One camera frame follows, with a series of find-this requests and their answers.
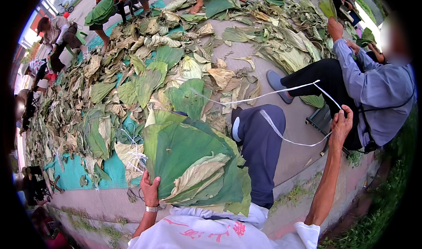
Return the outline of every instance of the plastic stool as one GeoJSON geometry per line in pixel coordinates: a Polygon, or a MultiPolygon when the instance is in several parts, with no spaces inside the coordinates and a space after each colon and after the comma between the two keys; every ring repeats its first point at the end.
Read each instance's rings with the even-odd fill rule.
{"type": "MultiPolygon", "coordinates": [[[[87,41],[86,40],[84,40],[84,37],[86,37],[88,34],[86,34],[85,32],[83,32],[83,31],[81,31],[81,30],[77,30],[76,31],[76,37],[78,38],[78,40],[80,40],[81,41],[81,43],[82,43],[82,45],[85,45],[86,43],[87,43],[87,41]]],[[[72,54],[72,55],[74,55],[74,53],[73,53],[73,51],[72,51],[72,49],[71,49],[71,46],[69,45],[69,44],[67,44],[66,45],[66,49],[72,54]]]]}

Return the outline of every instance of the hat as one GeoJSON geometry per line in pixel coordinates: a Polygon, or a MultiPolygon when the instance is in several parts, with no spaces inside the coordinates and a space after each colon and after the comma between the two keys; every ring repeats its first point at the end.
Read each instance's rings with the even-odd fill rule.
{"type": "Polygon", "coordinates": [[[40,21],[38,22],[38,26],[37,26],[37,36],[40,34],[40,32],[42,31],[42,27],[45,23],[47,23],[49,21],[49,18],[46,17],[42,17],[40,19],[40,21]]]}
{"type": "Polygon", "coordinates": [[[25,63],[23,66],[22,66],[22,75],[27,75],[28,74],[28,70],[29,70],[29,63],[25,63]]]}

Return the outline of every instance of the silver watch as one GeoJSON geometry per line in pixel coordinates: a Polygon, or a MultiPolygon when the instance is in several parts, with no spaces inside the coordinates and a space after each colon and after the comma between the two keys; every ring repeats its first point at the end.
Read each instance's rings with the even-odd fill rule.
{"type": "Polygon", "coordinates": [[[158,211],[159,206],[157,207],[148,207],[147,205],[145,205],[145,211],[148,212],[157,212],[158,211]]]}

